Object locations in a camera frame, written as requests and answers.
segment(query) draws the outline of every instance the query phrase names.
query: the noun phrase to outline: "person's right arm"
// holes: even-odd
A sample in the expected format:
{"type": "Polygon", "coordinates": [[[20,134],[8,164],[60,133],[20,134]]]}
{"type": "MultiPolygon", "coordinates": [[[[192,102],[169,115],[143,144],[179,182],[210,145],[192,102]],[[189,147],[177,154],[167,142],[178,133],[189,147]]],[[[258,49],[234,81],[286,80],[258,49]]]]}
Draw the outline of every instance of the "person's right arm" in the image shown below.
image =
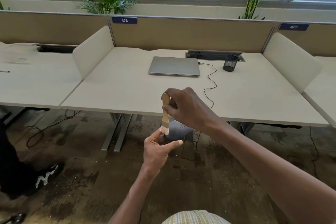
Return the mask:
{"type": "Polygon", "coordinates": [[[191,89],[168,89],[162,108],[177,121],[222,144],[295,223],[336,224],[336,191],[278,157],[219,118],[191,89]]]}

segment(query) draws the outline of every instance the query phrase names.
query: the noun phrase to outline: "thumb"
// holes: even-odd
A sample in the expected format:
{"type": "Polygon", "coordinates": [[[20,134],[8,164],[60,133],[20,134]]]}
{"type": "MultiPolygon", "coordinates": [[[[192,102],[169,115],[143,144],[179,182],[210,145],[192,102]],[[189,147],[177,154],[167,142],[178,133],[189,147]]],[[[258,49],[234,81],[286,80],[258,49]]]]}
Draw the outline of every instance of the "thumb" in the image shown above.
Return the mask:
{"type": "Polygon", "coordinates": [[[167,114],[169,114],[172,117],[175,117],[175,115],[177,113],[177,109],[175,109],[171,105],[163,105],[162,109],[165,110],[167,112],[167,114]]]}
{"type": "Polygon", "coordinates": [[[162,145],[162,147],[165,149],[167,153],[169,153],[171,150],[176,149],[177,147],[181,146],[183,144],[182,140],[179,141],[172,141],[169,144],[162,145]]]}

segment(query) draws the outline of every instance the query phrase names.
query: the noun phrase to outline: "person's left arm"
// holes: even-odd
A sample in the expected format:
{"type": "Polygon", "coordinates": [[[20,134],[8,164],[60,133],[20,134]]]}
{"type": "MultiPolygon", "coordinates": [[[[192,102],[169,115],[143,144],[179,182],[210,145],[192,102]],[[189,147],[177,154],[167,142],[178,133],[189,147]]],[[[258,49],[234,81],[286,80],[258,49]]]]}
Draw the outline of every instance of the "person's left arm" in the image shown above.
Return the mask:
{"type": "Polygon", "coordinates": [[[139,222],[142,205],[146,199],[150,186],[165,164],[168,153],[182,145],[182,141],[172,141],[166,145],[159,145],[162,133],[158,129],[145,139],[143,151],[143,165],[139,175],[130,188],[124,202],[112,216],[108,224],[137,224],[139,222]]]}

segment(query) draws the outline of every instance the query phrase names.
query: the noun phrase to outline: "brown partition panel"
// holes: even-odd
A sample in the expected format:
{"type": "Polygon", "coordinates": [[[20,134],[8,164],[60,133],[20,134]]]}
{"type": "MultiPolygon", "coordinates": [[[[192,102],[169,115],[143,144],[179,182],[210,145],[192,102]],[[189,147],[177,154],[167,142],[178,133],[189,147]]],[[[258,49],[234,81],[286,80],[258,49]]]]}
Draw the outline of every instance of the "brown partition panel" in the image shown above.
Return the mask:
{"type": "Polygon", "coordinates": [[[306,31],[277,30],[313,56],[336,57],[336,24],[310,24],[306,31]]]}
{"type": "Polygon", "coordinates": [[[107,24],[105,16],[0,12],[0,41],[79,45],[107,24]]]}
{"type": "Polygon", "coordinates": [[[272,22],[138,17],[137,24],[111,28],[117,47],[260,53],[272,22]]]}

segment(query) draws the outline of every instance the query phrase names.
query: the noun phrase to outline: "paintbrush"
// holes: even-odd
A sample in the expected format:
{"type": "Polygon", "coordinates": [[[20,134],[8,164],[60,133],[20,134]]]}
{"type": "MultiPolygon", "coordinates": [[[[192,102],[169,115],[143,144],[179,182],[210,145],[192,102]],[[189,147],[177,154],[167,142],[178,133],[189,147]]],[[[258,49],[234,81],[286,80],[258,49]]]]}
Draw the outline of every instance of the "paintbrush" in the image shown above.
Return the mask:
{"type": "MultiPolygon", "coordinates": [[[[167,93],[163,93],[162,95],[162,105],[169,105],[170,97],[167,93]]],[[[163,110],[163,117],[162,117],[162,124],[160,131],[164,133],[165,135],[168,135],[169,133],[169,119],[168,114],[165,110],[163,110]]]]}

